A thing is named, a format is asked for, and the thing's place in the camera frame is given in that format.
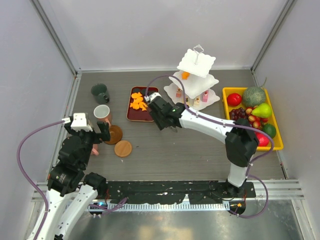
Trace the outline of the metal serving tongs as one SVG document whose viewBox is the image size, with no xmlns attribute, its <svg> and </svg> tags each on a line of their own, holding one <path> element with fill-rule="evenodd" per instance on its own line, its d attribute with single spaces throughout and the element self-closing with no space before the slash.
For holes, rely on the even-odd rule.
<svg viewBox="0 0 320 240">
<path fill-rule="evenodd" d="M 177 133 L 177 132 L 178 132 L 176 126 L 169 126 L 169 129 L 170 129 L 171 131 L 173 131 L 174 133 Z"/>
</svg>

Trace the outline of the orange fish cookies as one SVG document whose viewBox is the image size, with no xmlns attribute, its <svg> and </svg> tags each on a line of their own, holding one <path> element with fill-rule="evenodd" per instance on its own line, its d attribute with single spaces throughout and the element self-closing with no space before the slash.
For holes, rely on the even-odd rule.
<svg viewBox="0 0 320 240">
<path fill-rule="evenodd" d="M 130 92 L 130 99 L 129 99 L 129 109 L 134 111 L 140 111 L 142 113 L 146 112 L 148 107 L 147 103 L 145 102 L 144 96 L 140 93 L 132 93 L 134 88 L 147 88 L 147 82 L 145 79 L 145 72 L 138 71 L 136 72 L 137 75 L 134 76 L 133 82 L 139 83 L 138 85 L 134 85 Z"/>
</svg>

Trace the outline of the cream cake slice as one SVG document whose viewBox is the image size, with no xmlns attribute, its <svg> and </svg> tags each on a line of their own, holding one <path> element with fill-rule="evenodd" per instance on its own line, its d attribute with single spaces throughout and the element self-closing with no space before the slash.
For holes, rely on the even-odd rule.
<svg viewBox="0 0 320 240">
<path fill-rule="evenodd" d="M 200 106 L 201 106 L 201 98 L 198 96 L 193 101 L 193 107 L 194 108 L 199 108 Z"/>
</svg>

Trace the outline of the black round cookies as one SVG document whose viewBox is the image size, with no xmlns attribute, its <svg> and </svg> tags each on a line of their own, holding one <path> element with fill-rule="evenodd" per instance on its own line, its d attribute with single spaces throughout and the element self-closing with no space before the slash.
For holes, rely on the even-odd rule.
<svg viewBox="0 0 320 240">
<path fill-rule="evenodd" d="M 135 94 L 135 93 L 140 93 L 142 96 L 145 96 L 146 95 L 146 87 L 144 88 L 139 88 L 139 87 L 135 87 L 133 90 L 132 90 L 132 93 Z"/>
</svg>

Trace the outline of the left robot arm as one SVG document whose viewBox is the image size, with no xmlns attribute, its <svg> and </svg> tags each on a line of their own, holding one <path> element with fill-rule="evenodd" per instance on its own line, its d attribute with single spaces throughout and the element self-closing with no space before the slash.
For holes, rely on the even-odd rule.
<svg viewBox="0 0 320 240">
<path fill-rule="evenodd" d="M 107 193 L 105 177 L 91 172 L 85 174 L 94 145 L 111 139 L 109 123 L 97 122 L 96 133 L 90 122 L 77 124 L 77 118 L 66 120 L 64 128 L 69 133 L 58 153 L 58 164 L 48 176 L 46 200 L 30 240 L 67 240 L 79 218 L 96 198 Z"/>
</svg>

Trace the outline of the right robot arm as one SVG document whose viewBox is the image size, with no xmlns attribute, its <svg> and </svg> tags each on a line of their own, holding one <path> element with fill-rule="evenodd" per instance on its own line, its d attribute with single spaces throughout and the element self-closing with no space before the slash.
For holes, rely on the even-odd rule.
<svg viewBox="0 0 320 240">
<path fill-rule="evenodd" d="M 244 194 L 246 174 L 250 160 L 259 145 L 258 138 L 245 119 L 237 121 L 202 114 L 183 103 L 171 105 L 159 93 L 145 98 L 147 110 L 160 130 L 185 128 L 211 136 L 225 144 L 230 170 L 226 180 L 226 191 L 232 197 Z"/>
</svg>

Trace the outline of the pink mug near arm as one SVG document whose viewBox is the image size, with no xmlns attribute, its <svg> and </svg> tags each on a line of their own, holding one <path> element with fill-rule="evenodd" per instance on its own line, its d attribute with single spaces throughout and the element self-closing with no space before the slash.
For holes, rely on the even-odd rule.
<svg viewBox="0 0 320 240">
<path fill-rule="evenodd" d="M 99 155 L 98 144 L 93 144 L 90 154 L 95 156 Z"/>
</svg>

